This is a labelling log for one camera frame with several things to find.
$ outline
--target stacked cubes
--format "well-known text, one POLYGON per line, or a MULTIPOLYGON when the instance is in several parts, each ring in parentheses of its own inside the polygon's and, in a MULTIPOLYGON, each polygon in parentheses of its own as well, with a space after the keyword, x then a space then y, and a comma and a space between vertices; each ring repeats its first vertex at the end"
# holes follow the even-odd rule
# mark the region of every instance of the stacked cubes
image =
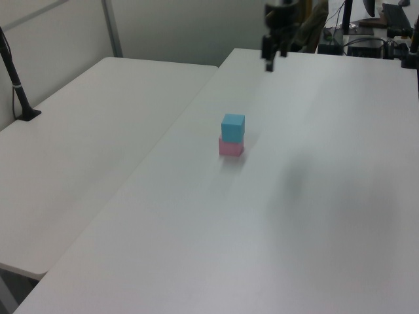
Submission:
POLYGON ((244 115, 226 114, 218 138, 220 155, 240 156, 243 152, 244 115))

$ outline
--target white table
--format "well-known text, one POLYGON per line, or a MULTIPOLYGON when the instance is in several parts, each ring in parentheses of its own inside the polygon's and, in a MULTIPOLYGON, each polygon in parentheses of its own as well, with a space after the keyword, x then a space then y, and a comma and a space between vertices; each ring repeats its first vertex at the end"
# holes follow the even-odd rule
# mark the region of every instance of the white table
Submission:
POLYGON ((417 312, 416 71, 259 58, 228 57, 16 314, 417 312))
POLYGON ((40 279, 216 67, 106 58, 0 133, 0 268, 40 279))

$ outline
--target computer monitor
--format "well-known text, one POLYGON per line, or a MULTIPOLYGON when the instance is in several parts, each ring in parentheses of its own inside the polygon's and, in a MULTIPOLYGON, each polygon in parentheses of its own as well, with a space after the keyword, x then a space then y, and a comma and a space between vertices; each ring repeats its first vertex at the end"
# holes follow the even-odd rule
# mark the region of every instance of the computer monitor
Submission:
MULTIPOLYGON (((375 0, 363 0, 365 9, 368 14, 374 18, 375 17, 375 0)), ((349 23, 351 20, 351 11, 352 11, 352 2, 353 0, 346 0, 345 7, 343 11, 343 21, 342 29, 343 35, 374 35, 374 32, 371 29, 359 27, 357 29, 350 29, 349 23)))

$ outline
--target black device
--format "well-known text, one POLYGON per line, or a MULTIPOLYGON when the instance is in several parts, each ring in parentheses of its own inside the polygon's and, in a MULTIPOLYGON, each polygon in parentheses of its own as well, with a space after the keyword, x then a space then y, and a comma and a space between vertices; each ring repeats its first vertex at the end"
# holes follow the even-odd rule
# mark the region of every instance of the black device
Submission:
POLYGON ((407 58, 408 54, 409 54, 409 48, 408 48, 407 44, 405 44, 405 43, 401 43, 401 44, 390 43, 387 46, 387 50, 384 51, 384 57, 385 57, 384 59, 404 60, 404 59, 407 58))
POLYGON ((401 61, 401 67, 405 69, 417 69, 418 76, 419 76, 418 47, 419 47, 419 23, 416 23, 414 27, 414 31, 413 31, 412 44, 409 49, 409 54, 404 60, 401 61))
POLYGON ((398 5, 388 5, 383 3, 382 10, 384 16, 387 19, 388 27, 392 29, 393 32, 399 30, 400 32, 404 31, 408 35, 412 34, 412 26, 410 25, 410 22, 407 19, 405 11, 402 7, 398 5))
POLYGON ((281 5, 265 5, 264 20, 269 27, 269 35, 262 38, 262 58, 269 72, 274 70, 274 58, 278 50, 281 57, 287 56, 287 50, 299 28, 295 22, 299 13, 298 3, 299 0, 282 0, 281 5))
POLYGON ((18 120, 23 121, 30 121, 36 116, 40 115, 41 112, 39 110, 32 109, 29 106, 29 102, 27 101, 24 88, 22 87, 22 83, 20 82, 18 73, 16 72, 16 68, 14 67, 13 60, 12 60, 12 52, 10 51, 9 44, 7 43, 6 36, 3 33, 3 30, 0 27, 0 54, 5 63, 6 70, 9 73, 9 77, 12 81, 12 85, 16 95, 18 96, 20 105, 22 106, 22 115, 19 116, 18 120))
MULTIPOLYGON (((375 17, 375 0, 363 0, 364 7, 368 14, 375 17)), ((357 27, 356 29, 350 29, 349 24, 351 20, 353 0, 345 0, 345 7, 343 11, 342 29, 344 35, 374 35, 374 31, 371 28, 357 27)))
POLYGON ((387 45, 383 45, 381 41, 374 40, 372 38, 368 41, 368 37, 358 37, 365 40, 356 42, 355 37, 350 37, 349 42, 355 41, 355 43, 348 46, 348 56, 351 57, 361 57, 361 58, 375 58, 380 59, 382 55, 383 48, 387 49, 387 45))
POLYGON ((343 31, 341 29, 324 29, 320 37, 318 54, 342 55, 343 31))

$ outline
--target black cable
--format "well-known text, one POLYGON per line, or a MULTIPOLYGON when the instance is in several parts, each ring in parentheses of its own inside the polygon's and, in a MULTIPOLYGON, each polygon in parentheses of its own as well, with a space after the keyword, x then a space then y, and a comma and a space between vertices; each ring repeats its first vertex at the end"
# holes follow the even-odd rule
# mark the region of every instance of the black cable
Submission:
POLYGON ((326 22, 325 22, 325 25, 328 23, 328 21, 330 21, 330 19, 331 18, 333 18, 336 14, 338 14, 338 12, 339 12, 339 10, 340 10, 340 8, 339 9, 337 9, 336 10, 336 12, 330 17, 330 18, 328 18, 327 20, 326 20, 326 22))
POLYGON ((16 113, 14 112, 14 86, 12 86, 12 111, 13 111, 13 118, 16 121, 16 113))
POLYGON ((332 41, 335 41, 335 34, 336 34, 336 30, 338 28, 338 23, 339 23, 339 16, 340 16, 340 12, 343 8, 343 6, 345 5, 346 1, 343 1, 343 4, 340 6, 339 10, 338 10, 338 18, 336 19, 336 25, 335 25, 335 30, 333 31, 333 36, 332 36, 332 41))
POLYGON ((362 43, 364 41, 382 41, 384 44, 387 44, 387 42, 384 39, 382 39, 382 38, 370 37, 370 38, 358 38, 358 39, 354 39, 354 40, 348 42, 347 44, 345 44, 343 47, 350 46, 351 44, 362 43))

